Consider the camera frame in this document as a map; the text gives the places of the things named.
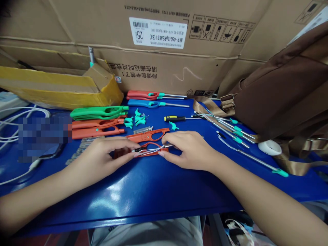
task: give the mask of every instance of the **cardboard box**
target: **cardboard box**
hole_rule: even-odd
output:
[[[104,60],[98,59],[97,64],[84,71],[74,67],[86,68],[84,66],[86,63],[83,61],[88,60],[87,56],[34,49],[19,48],[18,50],[24,55],[28,52],[36,54],[29,60],[31,64],[37,64],[38,59],[43,60],[44,55],[52,58],[48,60],[50,65],[54,62],[70,67],[50,68],[48,72],[0,67],[0,87],[22,99],[45,108],[69,110],[121,104],[123,94]]]
[[[74,68],[58,59],[24,58],[16,49],[88,55],[91,45],[124,92],[209,96],[243,75],[234,66],[265,62],[281,50],[325,5],[320,0],[19,1],[8,6],[0,48],[49,71]]]

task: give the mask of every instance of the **strap buckle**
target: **strap buckle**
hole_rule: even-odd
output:
[[[228,94],[226,96],[220,97],[221,100],[221,108],[226,111],[236,107],[235,103],[233,102],[234,96],[233,94]]]

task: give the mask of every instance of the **green plastic part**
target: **green plastic part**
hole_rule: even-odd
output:
[[[128,123],[124,123],[124,125],[126,127],[130,127],[132,129],[133,123],[132,122],[128,122]]]
[[[121,116],[121,115],[126,115],[127,112],[120,112],[118,114],[114,114],[112,116],[103,116],[100,114],[90,114],[90,115],[84,115],[84,116],[79,116],[79,117],[72,117],[74,120],[76,121],[80,121],[80,120],[94,120],[94,119],[101,119],[101,120],[110,120],[110,119],[116,119],[117,117]]]
[[[136,126],[139,125],[139,124],[146,124],[146,120],[145,119],[141,119],[141,120],[138,120],[138,122],[136,123]]]
[[[131,123],[133,120],[133,116],[131,117],[131,118],[125,118],[124,119],[124,122],[129,122],[129,123]]]
[[[238,126],[233,127],[237,132],[241,132],[242,130]]]
[[[121,113],[125,110],[129,110],[129,106],[76,108],[70,113],[70,116],[72,118],[85,117],[89,115],[101,115],[108,117]]]
[[[141,113],[138,112],[138,109],[136,109],[136,111],[134,112],[136,114],[136,117],[140,117],[141,116]]]
[[[173,130],[173,131],[175,131],[176,129],[179,130],[179,128],[177,127],[177,125],[175,123],[170,122],[170,121],[169,121],[169,123],[172,125],[172,129],[171,130]]]
[[[239,144],[241,144],[243,142],[239,137],[236,137],[234,140]]]
[[[233,120],[233,119],[231,119],[231,118],[230,118],[230,120],[231,120],[231,123],[232,123],[232,124],[238,124],[238,121],[237,121],[237,120]]]
[[[286,173],[284,170],[281,170],[280,168],[277,168],[277,170],[273,170],[273,173],[277,173],[285,178],[287,178],[289,176],[288,173]]]
[[[146,118],[145,115],[142,116],[142,117],[138,117],[138,116],[136,116],[136,117],[134,118],[134,122],[137,122],[137,121],[139,121],[139,120],[144,120],[145,118]]]
[[[233,132],[233,133],[240,137],[244,135],[242,132]]]

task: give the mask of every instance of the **right hand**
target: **right hand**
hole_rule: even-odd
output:
[[[218,159],[224,157],[223,154],[213,149],[197,132],[178,131],[167,133],[163,136],[162,143],[166,144],[167,142],[182,150],[182,154],[178,156],[166,151],[160,151],[158,152],[159,155],[182,168],[211,172],[213,167],[217,165]]]

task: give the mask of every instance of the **screwdriver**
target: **screwdriver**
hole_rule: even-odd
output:
[[[186,118],[185,116],[176,116],[176,115],[171,115],[171,116],[165,116],[164,121],[168,122],[178,122],[178,121],[185,121],[185,120],[190,120],[190,119],[202,119],[202,118]]]

